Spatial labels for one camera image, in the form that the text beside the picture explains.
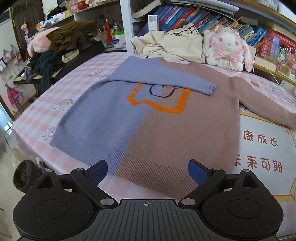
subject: black bag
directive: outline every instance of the black bag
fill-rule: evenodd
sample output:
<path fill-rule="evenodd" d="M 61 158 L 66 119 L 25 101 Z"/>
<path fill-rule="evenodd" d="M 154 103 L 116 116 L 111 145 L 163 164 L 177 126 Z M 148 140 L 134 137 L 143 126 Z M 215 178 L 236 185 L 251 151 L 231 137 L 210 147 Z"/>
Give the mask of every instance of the black bag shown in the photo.
<path fill-rule="evenodd" d="M 31 160 L 22 161 L 13 175 L 13 185 L 17 190 L 26 193 L 42 175 L 42 170 Z"/>

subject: folded sleeve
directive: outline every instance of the folded sleeve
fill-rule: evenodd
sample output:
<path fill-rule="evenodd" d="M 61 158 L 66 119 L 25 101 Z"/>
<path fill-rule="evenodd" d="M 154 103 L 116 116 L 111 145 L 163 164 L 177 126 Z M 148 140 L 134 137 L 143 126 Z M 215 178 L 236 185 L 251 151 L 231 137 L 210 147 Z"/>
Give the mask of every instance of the folded sleeve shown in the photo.
<path fill-rule="evenodd" d="M 255 114 L 277 124 L 296 130 L 296 114 L 280 106 L 272 99 L 256 91 L 247 81 L 233 77 L 239 101 Z"/>

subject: ribbon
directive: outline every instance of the ribbon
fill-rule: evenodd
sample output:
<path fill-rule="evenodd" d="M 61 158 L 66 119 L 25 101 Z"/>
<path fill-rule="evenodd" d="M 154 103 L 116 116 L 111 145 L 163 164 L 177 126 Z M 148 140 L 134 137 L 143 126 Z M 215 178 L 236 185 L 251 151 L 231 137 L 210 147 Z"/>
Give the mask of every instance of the ribbon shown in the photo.
<path fill-rule="evenodd" d="M 237 64 L 238 54 L 237 53 L 227 54 L 222 49 L 219 48 L 214 53 L 213 57 L 215 60 L 221 60 L 221 59 L 226 60 L 228 68 L 231 69 L 231 64 L 233 66 Z"/>

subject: doll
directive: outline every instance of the doll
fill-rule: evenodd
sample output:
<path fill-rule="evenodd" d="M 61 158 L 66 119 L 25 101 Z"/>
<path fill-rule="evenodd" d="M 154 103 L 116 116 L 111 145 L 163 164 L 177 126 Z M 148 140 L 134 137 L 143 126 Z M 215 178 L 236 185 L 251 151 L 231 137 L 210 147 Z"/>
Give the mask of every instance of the doll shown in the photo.
<path fill-rule="evenodd" d="M 203 53 L 210 65 L 234 71 L 252 70 L 252 54 L 237 30 L 218 25 L 215 30 L 204 32 Z"/>

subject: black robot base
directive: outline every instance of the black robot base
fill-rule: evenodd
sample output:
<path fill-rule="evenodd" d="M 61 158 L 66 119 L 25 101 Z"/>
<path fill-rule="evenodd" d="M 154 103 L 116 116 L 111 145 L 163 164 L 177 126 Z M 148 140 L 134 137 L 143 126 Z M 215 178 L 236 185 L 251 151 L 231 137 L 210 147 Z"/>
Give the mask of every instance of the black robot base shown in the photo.
<path fill-rule="evenodd" d="M 226 174 L 191 160 L 188 172 L 199 187 L 178 204 L 174 199 L 117 204 L 97 187 L 107 170 L 102 160 L 67 175 L 42 174 L 13 211 L 19 240 L 277 240 L 283 210 L 251 170 Z"/>

